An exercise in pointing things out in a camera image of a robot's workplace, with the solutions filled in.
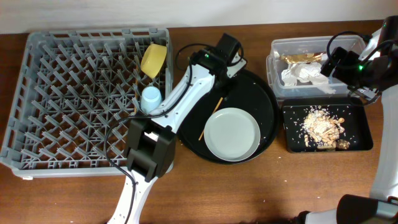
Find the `yellow bowl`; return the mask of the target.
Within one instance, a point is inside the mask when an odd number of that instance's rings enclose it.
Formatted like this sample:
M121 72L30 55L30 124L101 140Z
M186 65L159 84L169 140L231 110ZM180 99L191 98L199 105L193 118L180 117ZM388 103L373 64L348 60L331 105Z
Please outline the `yellow bowl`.
M167 47L150 44L141 60L141 70L151 79L160 72L167 56Z

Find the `white napkin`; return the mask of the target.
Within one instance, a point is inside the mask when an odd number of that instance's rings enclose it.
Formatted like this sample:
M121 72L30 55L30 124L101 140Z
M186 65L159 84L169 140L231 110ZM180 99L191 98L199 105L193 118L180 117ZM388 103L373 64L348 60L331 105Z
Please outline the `white napkin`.
M299 81L304 84L311 83L326 94L335 94L336 90L328 86L329 79L320 73L321 66L318 62L289 64L281 73L284 86L297 86Z

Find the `gold snack wrapper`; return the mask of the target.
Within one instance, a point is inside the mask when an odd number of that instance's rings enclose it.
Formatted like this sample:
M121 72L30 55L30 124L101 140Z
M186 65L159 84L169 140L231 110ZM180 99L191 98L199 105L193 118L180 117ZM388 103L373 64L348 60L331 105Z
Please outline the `gold snack wrapper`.
M317 53L305 53L305 54L295 54L295 55L281 55L279 57L282 61L293 64L293 63L312 63L321 62L328 58L326 52Z

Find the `grey plate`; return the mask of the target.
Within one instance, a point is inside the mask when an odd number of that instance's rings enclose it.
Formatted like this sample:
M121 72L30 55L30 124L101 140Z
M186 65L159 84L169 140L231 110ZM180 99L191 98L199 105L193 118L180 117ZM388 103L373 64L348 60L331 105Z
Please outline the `grey plate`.
M239 108L224 108L208 118L203 137L215 157L226 162L240 162L257 150L261 130L248 112Z

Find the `light blue cup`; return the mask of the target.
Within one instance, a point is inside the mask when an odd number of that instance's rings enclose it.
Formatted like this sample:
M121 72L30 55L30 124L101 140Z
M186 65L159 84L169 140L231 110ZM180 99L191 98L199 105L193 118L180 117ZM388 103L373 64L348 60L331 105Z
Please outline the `light blue cup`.
M162 102L162 95L158 88L147 86L142 91L141 109L145 114L156 109Z

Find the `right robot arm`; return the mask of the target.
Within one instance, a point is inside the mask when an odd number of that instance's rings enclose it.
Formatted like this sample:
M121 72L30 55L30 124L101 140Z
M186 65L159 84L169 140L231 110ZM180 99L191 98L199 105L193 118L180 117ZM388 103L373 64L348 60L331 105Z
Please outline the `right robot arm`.
M379 30L361 38L368 45L359 55L327 49L321 73L347 84L367 105L382 101L382 142L370 194L346 194L335 209L303 211L291 223L397 223L397 16L385 18Z

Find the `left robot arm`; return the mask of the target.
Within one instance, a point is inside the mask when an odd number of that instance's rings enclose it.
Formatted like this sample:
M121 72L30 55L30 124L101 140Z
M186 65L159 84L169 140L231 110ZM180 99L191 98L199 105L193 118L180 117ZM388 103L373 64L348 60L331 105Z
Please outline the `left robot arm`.
M139 223L148 194L155 182L172 170L176 135L196 103L215 87L225 85L246 66L242 44L223 34L215 46L203 44L188 58L187 69L170 95L149 114L121 118L106 133L129 125L125 168L111 161L126 180L110 223Z

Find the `food scraps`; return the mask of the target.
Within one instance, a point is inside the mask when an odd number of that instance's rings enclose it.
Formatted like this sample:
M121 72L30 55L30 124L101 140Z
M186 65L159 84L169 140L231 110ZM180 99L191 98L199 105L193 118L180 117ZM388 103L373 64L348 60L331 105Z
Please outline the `food scraps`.
M305 116L301 124L301 137L305 147L315 147L320 151L348 150L351 143L344 140L345 119L331 114L327 108L311 106L304 109Z

